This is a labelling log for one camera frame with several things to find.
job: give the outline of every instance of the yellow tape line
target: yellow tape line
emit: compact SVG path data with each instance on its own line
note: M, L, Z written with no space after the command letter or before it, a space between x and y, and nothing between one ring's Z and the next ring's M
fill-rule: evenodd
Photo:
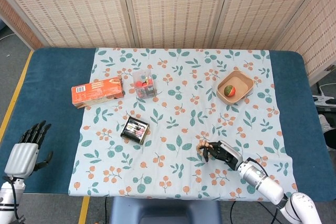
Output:
M86 215L88 213L88 208L89 208L89 201L90 201L90 196L83 197L82 208L80 209L78 224L85 224Z
M22 84L23 84L23 82L25 80L27 69L28 69L28 65L29 65L30 59L32 58L31 57L32 55L33 55L33 51L30 51L28 59L27 59L26 64L25 64L25 67L22 70L19 82L17 83L16 89L15 89L14 94L12 96L12 99L11 99L11 101L9 103L7 112L6 112L5 117L4 117L3 121L2 121L2 124L1 124L1 127L0 127L0 143L1 143L2 138L4 136L5 129L7 127L9 119L11 118L10 116L11 116L11 114L13 112L13 109L14 109L17 97L19 96Z

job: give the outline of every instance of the woven panel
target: woven panel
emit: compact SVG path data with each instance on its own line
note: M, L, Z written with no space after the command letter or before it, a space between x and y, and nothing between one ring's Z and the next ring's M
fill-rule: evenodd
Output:
M140 47L204 48L220 0L132 0Z
M280 39L277 50L300 53L308 76L336 58L336 0L309 0Z
M130 47L119 0L15 0L54 47Z
M17 15L6 0L0 0L0 14L31 48L36 50L43 47L43 44L34 35L30 27Z
M225 0L213 48L269 49L303 0Z

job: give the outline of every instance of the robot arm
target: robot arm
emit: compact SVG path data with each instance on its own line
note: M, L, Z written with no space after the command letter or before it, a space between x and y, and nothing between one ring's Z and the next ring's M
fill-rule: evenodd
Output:
M303 193L293 193L288 199L280 185L249 162L251 158L243 162L242 155L224 141L203 142L197 146L198 152L201 149L203 149L203 156L207 162L208 153L210 153L216 159L224 161L232 170L238 171L240 177L276 205L290 223L321 223L314 202L309 196Z
M46 121L35 124L27 130L20 141L14 145L8 158L5 174L6 180L0 190L0 223L23 223L24 216L17 215L17 207L25 190L24 179L49 164L53 152L36 164L39 149L51 124L44 126Z

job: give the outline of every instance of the blue table surface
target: blue table surface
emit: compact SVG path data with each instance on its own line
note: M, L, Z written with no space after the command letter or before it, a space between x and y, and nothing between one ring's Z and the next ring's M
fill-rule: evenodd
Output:
M71 104L71 87L88 83L94 48L43 48L32 55L24 84L0 146L0 170L10 151L33 124L52 124L39 153L49 166L25 180L26 193L67 194L79 140L83 109ZM336 198L336 176L325 147L302 57L270 52L286 152L293 159L299 191L315 201Z

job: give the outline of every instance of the clear plastic container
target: clear plastic container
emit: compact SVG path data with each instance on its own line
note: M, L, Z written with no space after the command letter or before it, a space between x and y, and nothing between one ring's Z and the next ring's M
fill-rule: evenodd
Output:
M155 96L154 81L150 69L134 72L133 83L136 94L139 98L146 99Z

